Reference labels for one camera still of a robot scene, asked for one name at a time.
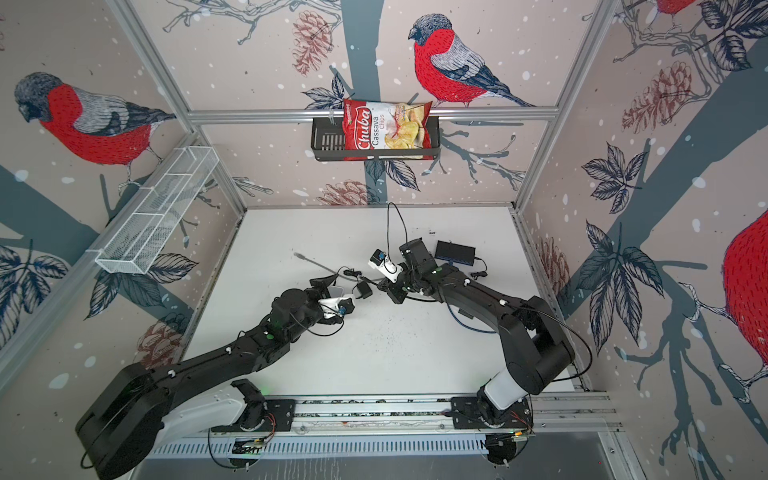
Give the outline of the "black network switch box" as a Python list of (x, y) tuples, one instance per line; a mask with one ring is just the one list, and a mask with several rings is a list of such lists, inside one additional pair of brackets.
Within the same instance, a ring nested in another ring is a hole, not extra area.
[(476, 248), (452, 242), (438, 241), (434, 257), (453, 264), (473, 266), (476, 259)]

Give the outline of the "white small switch box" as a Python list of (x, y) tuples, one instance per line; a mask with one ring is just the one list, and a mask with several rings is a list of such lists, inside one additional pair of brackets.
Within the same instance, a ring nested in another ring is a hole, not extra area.
[(346, 292), (342, 287), (329, 286), (328, 294), (330, 298), (342, 298), (346, 295)]

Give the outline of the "black power adapter with cord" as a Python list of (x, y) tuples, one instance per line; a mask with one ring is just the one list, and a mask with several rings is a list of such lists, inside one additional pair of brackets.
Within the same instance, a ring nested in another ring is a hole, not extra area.
[(371, 288), (372, 281), (362, 274), (360, 270), (356, 270), (348, 267), (341, 267), (337, 272), (337, 277), (353, 281), (355, 286), (353, 290), (356, 291), (357, 299), (367, 299), (373, 295)]

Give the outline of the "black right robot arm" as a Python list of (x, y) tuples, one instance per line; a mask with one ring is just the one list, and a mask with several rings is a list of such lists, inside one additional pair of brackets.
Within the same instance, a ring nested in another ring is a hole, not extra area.
[(490, 328), (500, 340), (504, 367), (479, 390), (479, 401), (497, 411), (540, 394), (575, 360), (564, 327), (542, 298), (511, 297), (473, 279), (457, 267), (438, 264), (418, 238), (400, 247), (396, 264), (377, 249), (369, 266), (384, 279), (378, 288), (396, 303), (419, 293), (458, 309)]

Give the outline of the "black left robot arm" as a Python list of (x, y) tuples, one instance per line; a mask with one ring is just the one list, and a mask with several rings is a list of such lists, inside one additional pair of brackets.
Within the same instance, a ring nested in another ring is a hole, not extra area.
[(128, 473), (151, 452), (160, 433), (170, 430), (165, 417), (172, 410), (267, 368), (312, 326), (342, 324), (353, 311), (352, 295), (332, 298), (326, 287), (289, 289), (274, 298), (256, 327), (222, 347), (163, 368), (124, 367), (76, 424), (82, 459), (90, 461), (81, 467), (92, 468), (100, 479)]

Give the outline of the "red cassava chips bag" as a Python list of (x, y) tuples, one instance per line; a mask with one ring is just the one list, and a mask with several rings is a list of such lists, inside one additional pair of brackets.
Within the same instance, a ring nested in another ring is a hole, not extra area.
[(429, 129), (432, 103), (386, 103), (345, 99), (343, 135), (345, 161), (372, 159), (365, 152), (419, 151), (406, 159), (432, 159), (439, 138)]

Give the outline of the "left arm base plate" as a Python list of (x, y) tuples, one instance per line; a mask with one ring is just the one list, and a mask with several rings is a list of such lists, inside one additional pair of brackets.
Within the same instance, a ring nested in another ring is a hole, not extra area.
[(260, 407), (247, 406), (232, 424), (212, 428), (215, 433), (288, 432), (292, 428), (297, 402), (267, 398)]

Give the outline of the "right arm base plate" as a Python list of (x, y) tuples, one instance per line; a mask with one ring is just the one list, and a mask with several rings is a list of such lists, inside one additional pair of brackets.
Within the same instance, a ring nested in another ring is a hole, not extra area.
[(477, 397), (452, 397), (444, 415), (451, 419), (456, 430), (488, 428), (528, 431), (533, 427), (533, 410), (528, 398), (513, 403), (506, 410), (498, 410)]

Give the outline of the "black wall basket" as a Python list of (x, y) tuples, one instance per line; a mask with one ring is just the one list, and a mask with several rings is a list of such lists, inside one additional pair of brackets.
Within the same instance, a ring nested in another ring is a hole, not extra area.
[(438, 160), (441, 154), (439, 118), (430, 116), (427, 132), (431, 148), (406, 150), (347, 150), (341, 121), (315, 117), (312, 124), (311, 149), (317, 161), (366, 160)]

